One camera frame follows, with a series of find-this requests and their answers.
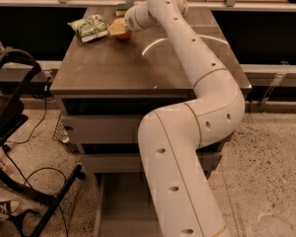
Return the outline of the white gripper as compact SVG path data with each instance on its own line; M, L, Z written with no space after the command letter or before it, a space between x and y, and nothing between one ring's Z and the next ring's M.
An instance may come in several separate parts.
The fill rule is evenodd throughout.
M146 2L138 3L128 9L124 19L116 18L110 24L109 32L112 36L126 34L128 29L134 33L144 31L157 24L157 21L150 14Z

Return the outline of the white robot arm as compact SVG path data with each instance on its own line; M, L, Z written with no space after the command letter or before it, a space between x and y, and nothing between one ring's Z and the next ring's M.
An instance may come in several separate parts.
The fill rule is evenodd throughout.
M132 32L162 26L196 96L142 119L141 161L163 237L232 237L196 151L237 129L245 100L231 72L186 22L186 11L185 0L145 0L124 16Z

